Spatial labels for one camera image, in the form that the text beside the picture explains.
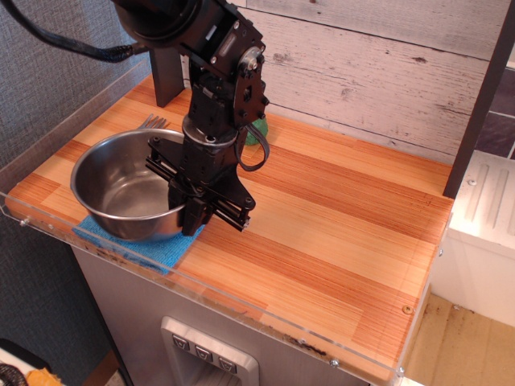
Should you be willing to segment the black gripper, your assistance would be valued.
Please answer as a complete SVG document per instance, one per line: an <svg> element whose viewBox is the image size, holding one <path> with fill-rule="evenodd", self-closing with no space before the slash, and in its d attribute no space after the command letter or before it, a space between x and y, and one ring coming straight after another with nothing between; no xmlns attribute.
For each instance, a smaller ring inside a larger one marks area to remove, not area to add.
<svg viewBox="0 0 515 386"><path fill-rule="evenodd" d="M153 136L146 166L168 185L168 209L183 206L182 233L194 236L212 216L238 231L249 224L255 200L237 175L245 139L236 133L227 142L185 131L181 143Z"/></svg>

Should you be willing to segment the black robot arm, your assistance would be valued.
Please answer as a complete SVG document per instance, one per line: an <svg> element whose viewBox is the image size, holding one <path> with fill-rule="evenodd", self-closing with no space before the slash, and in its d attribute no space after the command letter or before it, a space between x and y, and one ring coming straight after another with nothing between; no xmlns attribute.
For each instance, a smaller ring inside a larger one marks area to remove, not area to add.
<svg viewBox="0 0 515 386"><path fill-rule="evenodd" d="M183 141L152 138L146 160L167 180L169 206L183 208L183 234L194 234L212 216L245 228L255 202L237 172L245 140L269 103L262 34L225 1L118 1L115 7L138 43L189 59L192 98Z"/></svg>

